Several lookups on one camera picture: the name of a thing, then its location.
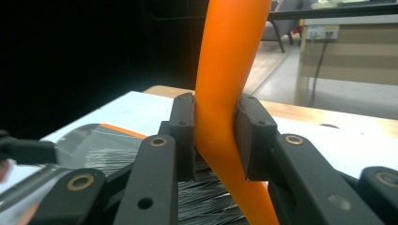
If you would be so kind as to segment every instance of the wooden desk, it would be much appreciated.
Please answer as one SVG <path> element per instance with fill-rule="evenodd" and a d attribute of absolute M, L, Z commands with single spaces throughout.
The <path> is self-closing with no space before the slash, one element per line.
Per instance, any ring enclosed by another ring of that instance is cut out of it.
<path fill-rule="evenodd" d="M 145 90 L 147 94 L 175 98 L 178 95 L 192 92 L 168 86 L 153 86 Z M 363 134 L 398 138 L 398 121 L 382 119 L 344 112 L 332 112 L 275 102 L 261 101 L 272 115 L 280 118 L 297 120 L 312 124 L 333 125 L 344 130 L 351 130 Z"/>
<path fill-rule="evenodd" d="M 307 36 L 310 27 L 324 25 L 340 25 L 338 37 L 330 40 L 325 50 L 323 39 L 311 40 Z M 317 78 L 324 85 L 318 88 L 337 98 L 344 95 L 329 89 L 329 83 L 343 82 L 354 88 L 355 83 L 370 84 L 384 95 L 388 92 L 382 85 L 398 85 L 398 14 L 304 20 L 302 34 L 295 105 L 307 103 L 321 55 L 323 61 Z M 371 91 L 353 94 L 352 101 L 374 105 L 374 94 Z M 389 107 L 394 103 L 396 101 L 386 99 L 378 105 Z"/>

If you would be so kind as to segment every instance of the chair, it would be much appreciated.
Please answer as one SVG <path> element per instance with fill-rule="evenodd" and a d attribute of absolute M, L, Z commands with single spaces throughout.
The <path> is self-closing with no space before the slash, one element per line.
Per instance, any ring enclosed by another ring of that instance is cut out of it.
<path fill-rule="evenodd" d="M 290 11 L 301 8 L 301 0 L 280 0 L 280 3 L 275 8 L 275 11 Z M 282 53 L 284 48 L 281 37 L 288 35 L 289 43 L 293 44 L 293 38 L 290 31 L 297 24 L 297 20 L 283 20 L 283 21 L 267 21 L 266 28 L 264 29 L 262 41 L 278 41 L 281 46 Z"/>

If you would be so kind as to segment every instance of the bristles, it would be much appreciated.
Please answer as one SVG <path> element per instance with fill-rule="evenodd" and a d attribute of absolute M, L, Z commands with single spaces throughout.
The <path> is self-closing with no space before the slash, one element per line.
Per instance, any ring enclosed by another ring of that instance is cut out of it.
<path fill-rule="evenodd" d="M 137 157 L 135 149 L 89 147 L 84 157 L 84 167 L 102 171 L 108 176 L 132 163 Z"/>
<path fill-rule="evenodd" d="M 110 149 L 90 146 L 86 168 L 101 170 L 106 176 L 132 163 L 135 149 Z M 248 224 L 217 175 L 198 156 L 195 182 L 178 183 L 178 224 Z"/>

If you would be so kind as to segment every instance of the tabletop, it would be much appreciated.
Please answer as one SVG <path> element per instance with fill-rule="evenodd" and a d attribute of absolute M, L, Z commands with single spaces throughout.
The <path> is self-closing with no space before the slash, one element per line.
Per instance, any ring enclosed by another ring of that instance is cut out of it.
<path fill-rule="evenodd" d="M 144 93 L 175 98 L 192 90 L 170 86 L 152 86 Z M 333 112 L 276 102 L 260 100 L 261 104 L 272 115 L 311 124 L 337 127 L 343 130 L 356 131 L 362 134 L 398 138 L 398 121 L 345 112 Z"/>

